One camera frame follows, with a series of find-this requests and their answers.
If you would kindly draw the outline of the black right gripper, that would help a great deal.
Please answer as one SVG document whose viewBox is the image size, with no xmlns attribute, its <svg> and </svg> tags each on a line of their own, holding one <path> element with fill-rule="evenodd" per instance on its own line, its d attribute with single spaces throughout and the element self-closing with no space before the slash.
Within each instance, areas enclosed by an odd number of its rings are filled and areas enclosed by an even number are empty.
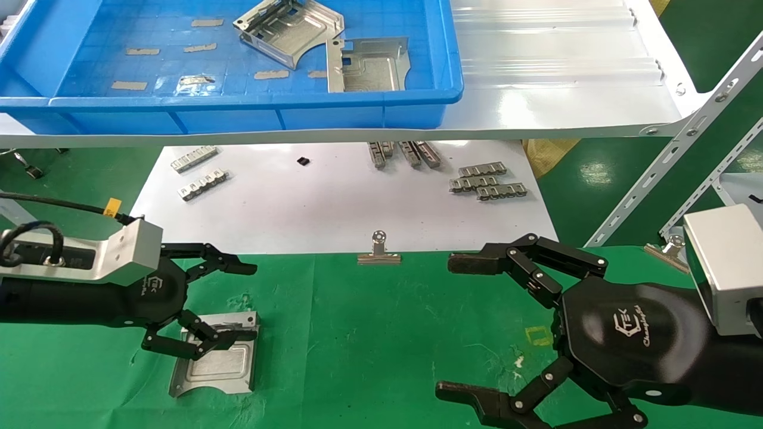
<svg viewBox="0 0 763 429">
<path fill-rule="evenodd" d="M 608 282 L 600 279 L 607 260 L 536 234 L 512 243 L 487 243 L 476 253 L 452 253 L 447 267 L 457 274 L 507 274 L 545 309 L 559 307 L 554 327 L 566 357 L 558 357 L 515 396 L 470 384 L 436 383 L 437 399 L 471 406 L 482 425 L 550 428 L 536 407 L 570 375 L 583 391 L 606 401 L 611 412 L 561 428 L 644 428 L 648 418 L 628 397 L 671 406 L 692 399 L 696 383 L 691 373 L 713 336 L 694 290 Z M 583 280 L 562 293 L 543 267 Z"/>
</svg>

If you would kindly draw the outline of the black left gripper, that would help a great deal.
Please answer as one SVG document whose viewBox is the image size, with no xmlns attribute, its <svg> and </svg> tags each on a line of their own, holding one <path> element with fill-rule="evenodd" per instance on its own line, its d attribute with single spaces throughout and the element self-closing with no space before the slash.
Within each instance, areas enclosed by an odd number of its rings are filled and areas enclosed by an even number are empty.
<svg viewBox="0 0 763 429">
<path fill-rule="evenodd" d="M 175 260 L 201 263 L 183 269 Z M 239 341 L 256 340 L 256 312 L 199 316 L 183 307 L 190 283 L 217 271 L 254 275 L 257 269 L 208 243 L 163 244 L 156 271 L 122 288 L 118 324 L 146 328 L 142 350 L 179 359 L 199 360 L 212 351 L 229 350 Z M 161 328 L 172 321 L 185 329 L 187 339 L 160 335 Z"/>
</svg>

